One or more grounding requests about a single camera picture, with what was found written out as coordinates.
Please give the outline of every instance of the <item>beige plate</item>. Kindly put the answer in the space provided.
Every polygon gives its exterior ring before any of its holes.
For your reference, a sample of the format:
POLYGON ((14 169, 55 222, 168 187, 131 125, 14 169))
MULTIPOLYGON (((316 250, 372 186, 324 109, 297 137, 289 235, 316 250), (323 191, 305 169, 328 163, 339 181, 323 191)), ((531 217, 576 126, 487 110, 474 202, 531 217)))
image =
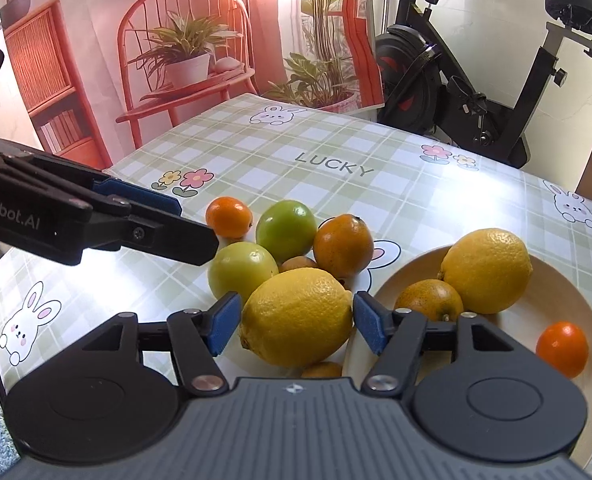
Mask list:
MULTIPOLYGON (((419 280, 435 278, 449 247, 434 249, 394 273, 378 290, 375 297, 387 308, 392 308, 406 286, 419 280)), ((589 361, 574 382, 585 395, 588 419, 572 459, 585 467, 592 457, 592 309, 581 293, 561 273, 545 262, 531 256, 534 273, 522 298, 512 307, 495 316, 488 316, 498 327, 530 350, 534 350, 538 337, 552 323, 570 321, 583 329, 589 341, 589 361)), ((375 363, 365 339, 354 332, 348 342, 343 375, 360 384, 375 363)), ((429 371, 450 362, 450 355, 429 355, 424 358, 419 380, 429 371)))

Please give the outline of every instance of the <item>orange chair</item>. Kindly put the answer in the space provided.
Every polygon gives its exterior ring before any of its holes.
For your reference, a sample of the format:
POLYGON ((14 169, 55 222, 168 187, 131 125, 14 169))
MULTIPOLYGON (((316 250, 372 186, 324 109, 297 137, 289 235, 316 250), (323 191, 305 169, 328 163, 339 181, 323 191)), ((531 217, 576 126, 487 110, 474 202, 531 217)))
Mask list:
POLYGON ((249 66, 248 37, 250 35, 249 15, 242 0, 138 0, 123 17, 118 27, 118 61, 121 68, 122 91, 125 97, 127 112, 120 115, 117 123, 129 121, 136 148, 142 146, 142 137, 138 120, 159 112, 167 111, 172 126, 180 124, 176 107, 188 104, 203 97, 220 94, 222 101, 230 98, 230 87, 244 82, 248 91, 257 93, 251 78, 254 69, 249 66), (134 60, 143 52, 148 51, 153 43, 145 30, 167 26, 168 11, 192 19, 200 16, 220 16, 229 30, 239 33, 237 38, 228 38, 226 44, 216 48, 216 59, 233 57, 242 65, 242 73, 219 82, 218 84, 190 91, 187 94, 169 98, 166 89, 169 85, 164 76, 153 73, 148 76, 141 63, 134 60), (134 98, 142 103, 134 105, 134 98))

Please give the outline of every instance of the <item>yellow flower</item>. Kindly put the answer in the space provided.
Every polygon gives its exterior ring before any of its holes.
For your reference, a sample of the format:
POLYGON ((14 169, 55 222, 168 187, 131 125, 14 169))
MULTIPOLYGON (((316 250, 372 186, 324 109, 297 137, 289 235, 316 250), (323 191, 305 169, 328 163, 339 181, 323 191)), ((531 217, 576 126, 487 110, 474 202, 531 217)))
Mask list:
POLYGON ((474 160, 470 156, 454 155, 454 160, 464 166, 476 166, 476 160, 474 160))
POLYGON ((180 180, 180 171, 166 171, 158 181, 163 186, 171 186, 177 180, 180 180))

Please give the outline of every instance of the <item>pink wall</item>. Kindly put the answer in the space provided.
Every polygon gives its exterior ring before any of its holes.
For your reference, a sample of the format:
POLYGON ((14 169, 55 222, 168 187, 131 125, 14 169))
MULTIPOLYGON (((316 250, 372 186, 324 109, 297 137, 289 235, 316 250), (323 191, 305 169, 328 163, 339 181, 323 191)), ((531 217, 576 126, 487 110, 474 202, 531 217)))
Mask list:
MULTIPOLYGON (((32 0, 32 8, 47 0, 32 0)), ((122 17, 136 0, 60 0, 74 57, 107 149, 117 162, 134 149, 127 123, 116 124, 124 113, 116 34, 122 17)), ((285 79, 278 32, 277 0, 251 0, 252 37, 257 60, 257 81, 285 79)), ((180 110, 189 118, 215 104, 213 99, 180 110)), ((140 121, 145 142, 170 129, 166 113, 140 121)))

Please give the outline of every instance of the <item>chair backrest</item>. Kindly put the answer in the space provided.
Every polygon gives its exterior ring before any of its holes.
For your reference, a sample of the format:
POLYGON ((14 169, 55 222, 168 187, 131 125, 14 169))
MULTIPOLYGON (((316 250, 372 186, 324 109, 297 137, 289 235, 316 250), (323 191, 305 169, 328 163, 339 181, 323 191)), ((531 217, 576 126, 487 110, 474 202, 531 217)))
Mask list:
POLYGON ((228 38, 225 44, 217 46, 216 59, 230 56, 244 63, 245 69, 249 67, 249 15, 242 0, 137 0, 118 27, 118 61, 127 110, 134 108, 132 91, 139 94, 136 98, 139 99, 147 92, 160 89, 165 83, 164 71, 148 75, 143 63, 134 59, 155 45, 147 30, 167 27, 169 12, 189 19, 220 17, 221 23, 240 35, 228 38))

